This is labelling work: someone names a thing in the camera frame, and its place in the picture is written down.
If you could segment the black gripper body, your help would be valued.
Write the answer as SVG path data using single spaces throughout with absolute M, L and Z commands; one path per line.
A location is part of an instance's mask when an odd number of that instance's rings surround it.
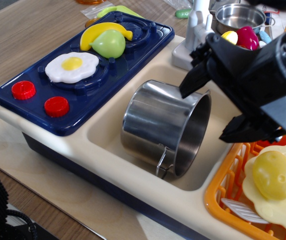
M 211 81 L 241 115 L 286 117 L 286 32 L 254 51 L 212 33 L 191 56 L 193 67 L 207 62 Z

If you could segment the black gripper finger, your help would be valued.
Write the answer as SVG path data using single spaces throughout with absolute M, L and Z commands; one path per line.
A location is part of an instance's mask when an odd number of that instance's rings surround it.
M 226 143 L 268 141 L 278 142 L 286 135 L 286 117 L 266 114 L 259 117 L 234 117 L 219 137 Z
M 195 91 L 204 87 L 210 80 L 211 77 L 208 73 L 207 62 L 203 61 L 193 67 L 179 85 L 181 97 L 184 99 L 190 96 Z

